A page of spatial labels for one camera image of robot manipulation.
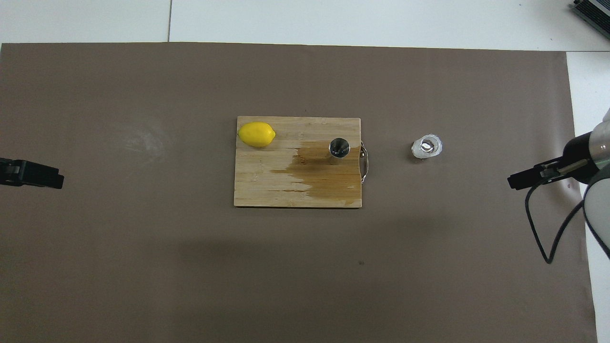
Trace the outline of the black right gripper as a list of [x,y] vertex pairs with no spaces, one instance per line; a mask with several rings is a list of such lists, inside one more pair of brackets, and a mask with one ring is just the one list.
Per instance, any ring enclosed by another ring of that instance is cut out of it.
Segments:
[[[591,135],[592,132],[588,132],[571,139],[564,146],[562,158],[555,158],[544,162],[544,176],[542,167],[533,167],[510,175],[508,177],[510,188],[523,190],[531,188],[536,184],[543,185],[559,182],[567,178],[567,176],[582,184],[588,184],[599,171],[589,149]],[[559,171],[563,167],[568,167],[578,162],[580,162],[578,167],[574,167],[574,169],[567,172],[567,175]]]

